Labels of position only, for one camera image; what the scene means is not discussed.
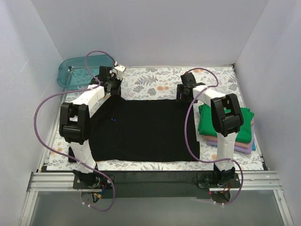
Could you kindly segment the black t shirt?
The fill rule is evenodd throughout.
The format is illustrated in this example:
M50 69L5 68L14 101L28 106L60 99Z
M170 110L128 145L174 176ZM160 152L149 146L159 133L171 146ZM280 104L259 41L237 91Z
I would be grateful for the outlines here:
M91 117L88 139L95 161L194 161L184 139L189 103L109 97ZM192 153L200 155L194 113L187 123Z

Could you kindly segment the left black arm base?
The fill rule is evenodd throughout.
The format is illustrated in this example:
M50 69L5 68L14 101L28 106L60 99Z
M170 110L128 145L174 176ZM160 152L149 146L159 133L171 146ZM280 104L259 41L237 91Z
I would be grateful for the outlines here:
M106 177L93 173L83 173L78 170L73 170L74 181L73 189L112 189L112 184Z

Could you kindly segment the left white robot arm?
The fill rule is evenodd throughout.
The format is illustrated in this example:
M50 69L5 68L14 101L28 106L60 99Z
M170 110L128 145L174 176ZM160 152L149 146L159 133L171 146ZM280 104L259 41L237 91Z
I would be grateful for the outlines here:
M73 151L76 161L84 164L79 171L86 173L84 183L89 188L96 188L100 183L99 175L93 172L96 162L88 141L91 134L90 111L106 94L120 94L125 70L126 67L123 65L113 68L100 67L97 76L99 82L91 80L87 91L72 102L62 103L60 108L59 134L69 144L69 149Z

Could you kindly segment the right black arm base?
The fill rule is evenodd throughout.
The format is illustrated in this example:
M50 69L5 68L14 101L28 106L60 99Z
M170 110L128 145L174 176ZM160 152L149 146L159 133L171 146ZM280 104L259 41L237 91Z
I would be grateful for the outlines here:
M217 177L211 171L202 171L197 173L196 176L193 177L192 182L201 189L218 188L226 190L228 188L239 188L241 185L237 173L229 182L218 182Z

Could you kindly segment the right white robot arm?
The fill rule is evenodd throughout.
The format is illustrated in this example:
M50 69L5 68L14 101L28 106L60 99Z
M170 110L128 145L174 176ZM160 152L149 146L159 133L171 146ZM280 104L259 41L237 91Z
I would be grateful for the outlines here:
M190 101L184 121L184 139L191 156L202 163L213 163L213 183L226 186L235 176L234 147L240 127L244 123L238 98L235 94L223 94L213 86L197 83L191 72L181 75L182 84L177 86L177 101ZM203 161L196 157L189 146L187 123L193 104L201 101L211 108L212 126L217 133L217 157L214 161Z

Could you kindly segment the floral table mat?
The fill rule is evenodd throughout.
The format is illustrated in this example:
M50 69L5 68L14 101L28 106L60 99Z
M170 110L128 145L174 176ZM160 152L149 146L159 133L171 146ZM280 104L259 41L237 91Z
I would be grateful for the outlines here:
M156 99L175 99L176 85L181 82L180 75L190 68L183 67L128 67L123 76L121 84L121 96L126 100L156 100ZM238 97L241 107L245 107L238 81L232 67L209 67L219 80L219 86L214 88L222 93L235 93ZM205 84L214 84L214 77L202 70L193 71L198 82ZM68 94L63 96L63 101L72 101L76 99L80 93ZM198 106L201 102L194 105L196 129L199 123ZM200 142L200 157L205 161L216 158L217 148L207 145L206 141L197 132L197 141ZM256 144L256 150L251 154L245 154L235 151L234 158L241 166L242 170L264 170L261 151ZM69 145L59 136L58 128L53 141L53 149L68 153ZM68 162L68 158L51 152L48 161L45 160L46 171L72 171L78 170L77 163ZM145 171L145 170L212 170L212 164L202 164L201 162L143 162L143 161L121 161L109 160L99 161L97 166L100 171L121 170L121 171Z

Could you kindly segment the teal plastic bin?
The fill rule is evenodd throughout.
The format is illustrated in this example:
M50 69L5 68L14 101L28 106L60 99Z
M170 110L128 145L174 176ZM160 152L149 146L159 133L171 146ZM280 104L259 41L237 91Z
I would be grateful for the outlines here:
M97 76L100 66L113 67L113 60L106 55L88 56L87 65L90 72ZM86 69L85 57L71 58L60 64L57 84L67 90L78 90L86 88L92 78Z

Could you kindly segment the green folded t shirt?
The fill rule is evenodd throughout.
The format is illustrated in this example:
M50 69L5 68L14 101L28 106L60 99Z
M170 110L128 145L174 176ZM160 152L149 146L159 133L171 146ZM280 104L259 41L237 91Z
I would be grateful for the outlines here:
M198 131L201 135L217 136L216 131L213 128L211 107L206 104L198 107L200 113L200 122L198 125ZM250 143L252 140L252 120L254 113L249 108L241 107L244 124L240 127L240 131L237 135L236 142Z

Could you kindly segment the lilac folded t shirt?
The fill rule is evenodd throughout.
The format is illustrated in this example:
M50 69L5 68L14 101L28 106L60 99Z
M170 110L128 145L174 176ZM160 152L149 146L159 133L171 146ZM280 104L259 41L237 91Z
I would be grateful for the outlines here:
M217 146L217 141L207 140L206 143L211 146ZM249 143L245 146L243 146L242 144L235 145L234 150L245 154L251 154L251 152L253 151L252 143Z

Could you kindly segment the blue folded t shirt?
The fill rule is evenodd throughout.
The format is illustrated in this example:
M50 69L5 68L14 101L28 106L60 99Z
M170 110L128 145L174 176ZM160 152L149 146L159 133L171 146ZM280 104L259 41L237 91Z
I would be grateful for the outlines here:
M255 145L255 140L252 140L252 150L255 151L256 150L256 145Z

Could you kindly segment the aluminium frame rail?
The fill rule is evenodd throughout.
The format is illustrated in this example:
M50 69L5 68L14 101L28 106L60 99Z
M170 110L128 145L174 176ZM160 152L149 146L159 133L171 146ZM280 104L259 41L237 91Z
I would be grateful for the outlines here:
M88 187L71 172L33 173L22 226L291 226L278 176L246 171L226 188L204 171L110 171Z

